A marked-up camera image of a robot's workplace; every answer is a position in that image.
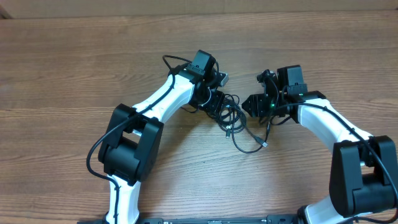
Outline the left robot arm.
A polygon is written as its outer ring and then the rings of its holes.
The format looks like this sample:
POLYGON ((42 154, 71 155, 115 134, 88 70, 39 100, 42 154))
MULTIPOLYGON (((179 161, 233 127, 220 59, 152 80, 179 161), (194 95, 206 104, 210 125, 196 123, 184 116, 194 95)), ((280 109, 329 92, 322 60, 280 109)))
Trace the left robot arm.
POLYGON ((199 50, 193 60, 170 68, 165 83, 146 100, 118 105, 99 141, 98 160, 104 165, 111 191, 105 223, 136 223, 140 187, 154 167, 164 124, 183 105, 217 114, 228 75, 216 59, 199 50))

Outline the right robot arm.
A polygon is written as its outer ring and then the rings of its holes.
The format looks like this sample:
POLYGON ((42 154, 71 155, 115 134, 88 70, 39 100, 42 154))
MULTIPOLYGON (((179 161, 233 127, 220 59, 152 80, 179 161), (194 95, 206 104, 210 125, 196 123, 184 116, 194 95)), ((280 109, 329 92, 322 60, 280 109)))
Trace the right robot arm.
POLYGON ((332 155, 328 196, 295 215, 268 215, 267 223, 379 223, 370 215, 397 209, 397 153, 390 137, 363 131, 324 94, 309 91, 299 65, 264 70, 256 79, 264 92, 250 95, 243 109, 267 126, 275 117, 294 120, 332 155))

